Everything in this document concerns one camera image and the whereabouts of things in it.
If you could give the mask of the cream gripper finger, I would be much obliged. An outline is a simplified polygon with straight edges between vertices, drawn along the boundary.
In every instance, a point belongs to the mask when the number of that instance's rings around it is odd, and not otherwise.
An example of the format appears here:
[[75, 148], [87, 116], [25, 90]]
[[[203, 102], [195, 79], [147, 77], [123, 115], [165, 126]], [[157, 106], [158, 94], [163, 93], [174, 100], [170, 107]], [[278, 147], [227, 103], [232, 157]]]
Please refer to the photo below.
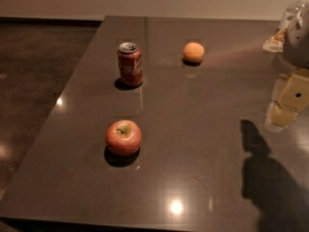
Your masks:
[[275, 80], [268, 106], [265, 127], [280, 132], [287, 128], [301, 111], [309, 106], [309, 70], [280, 73]]
[[267, 41], [265, 41], [263, 44], [263, 50], [268, 52], [282, 52], [286, 31], [287, 28], [284, 27], [275, 33], [272, 37], [270, 37]]

